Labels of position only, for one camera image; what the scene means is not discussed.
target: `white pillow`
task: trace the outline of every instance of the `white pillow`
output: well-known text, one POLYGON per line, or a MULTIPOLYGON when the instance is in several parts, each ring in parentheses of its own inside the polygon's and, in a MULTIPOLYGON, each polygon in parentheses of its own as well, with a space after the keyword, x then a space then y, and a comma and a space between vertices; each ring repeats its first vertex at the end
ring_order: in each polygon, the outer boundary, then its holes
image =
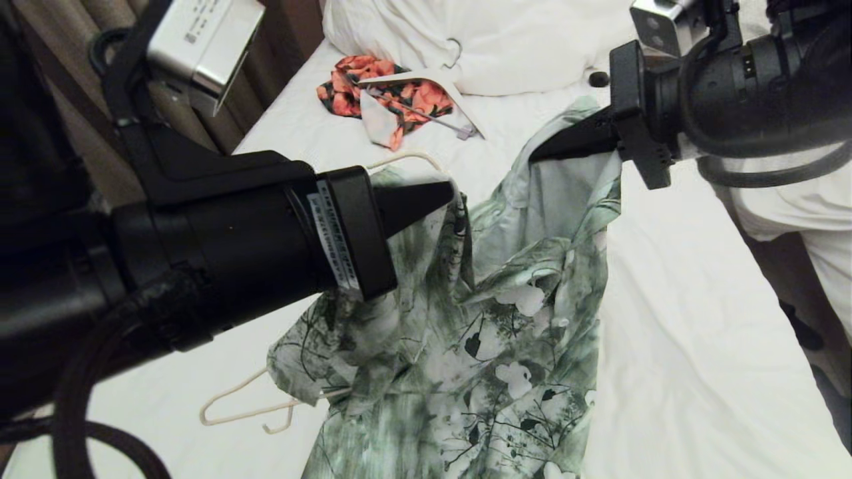
POLYGON ((346 55, 441 68, 459 91, 513 95, 577 81, 635 36, 631 0, 328 0, 325 37, 346 55))

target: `green floral shirt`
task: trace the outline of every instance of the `green floral shirt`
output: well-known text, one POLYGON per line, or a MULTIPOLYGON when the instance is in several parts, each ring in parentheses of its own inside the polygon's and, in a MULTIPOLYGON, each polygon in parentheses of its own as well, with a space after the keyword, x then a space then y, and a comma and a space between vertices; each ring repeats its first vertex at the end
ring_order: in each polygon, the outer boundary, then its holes
POLYGON ((270 375, 296 398, 352 389, 332 398, 304 477, 579 476, 620 161, 527 158, 595 108, 581 99, 545 125, 470 213, 458 193, 391 238, 395 291, 328 292, 270 347, 270 375))

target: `silver camera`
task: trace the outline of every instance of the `silver camera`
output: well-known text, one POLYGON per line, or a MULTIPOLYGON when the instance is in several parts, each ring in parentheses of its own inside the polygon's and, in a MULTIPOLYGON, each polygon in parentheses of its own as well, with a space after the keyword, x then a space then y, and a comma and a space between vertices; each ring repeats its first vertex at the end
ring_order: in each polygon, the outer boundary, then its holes
POLYGON ((263 17, 256 0, 175 0, 148 44, 154 80, 215 116, 263 17))
POLYGON ((688 53, 707 30, 700 0, 636 0, 630 15, 642 43, 676 57, 688 53))

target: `brown curtain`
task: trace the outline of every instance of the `brown curtain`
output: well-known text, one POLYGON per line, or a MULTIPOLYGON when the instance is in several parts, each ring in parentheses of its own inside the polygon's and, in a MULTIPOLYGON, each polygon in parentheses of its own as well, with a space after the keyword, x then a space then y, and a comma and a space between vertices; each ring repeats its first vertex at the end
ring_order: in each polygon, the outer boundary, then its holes
MULTIPOLYGON (((158 88, 154 102, 171 126, 197 143, 231 153, 322 40, 315 0, 261 0, 260 31, 224 106, 206 118, 158 88)), ((114 134, 87 45, 98 33, 132 26, 147 0, 14 0, 27 42, 53 90, 77 152, 112 206, 144 198, 114 134)))

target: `bed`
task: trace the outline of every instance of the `bed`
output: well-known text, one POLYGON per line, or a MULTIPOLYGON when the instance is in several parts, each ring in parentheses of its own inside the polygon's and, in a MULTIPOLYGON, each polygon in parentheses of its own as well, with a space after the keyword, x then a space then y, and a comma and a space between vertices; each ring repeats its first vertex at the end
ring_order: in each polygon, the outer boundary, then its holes
MULTIPOLYGON (((239 151, 273 149, 317 171, 388 157, 359 120, 330 115, 315 96, 342 56, 323 42, 239 151)), ((403 149, 438 159, 473 204, 502 179, 525 140, 580 95, 608 103, 607 89, 585 81, 542 94, 468 96, 488 140, 460 141, 426 124, 405 137, 403 149)), ((406 167, 421 165, 412 159, 406 167)), ((808 362, 727 212, 694 164, 673 167, 672 183, 648 191, 634 166, 624 165, 623 213, 607 235, 602 353, 583 478, 852 476, 852 458, 808 362)), ((261 424, 283 424, 283 412, 215 427, 202 426, 198 413, 212 395, 263 367, 268 345, 312 300, 100 384, 90 417, 138 435, 176 478, 299 477, 324 403, 299 407, 292 427, 275 436, 261 424)), ((264 376, 210 414, 286 399, 264 376)), ((136 477, 117 453, 91 449, 100 477, 136 477)), ((39 439, 18 446, 4 477, 51 474, 49 443, 39 439)))

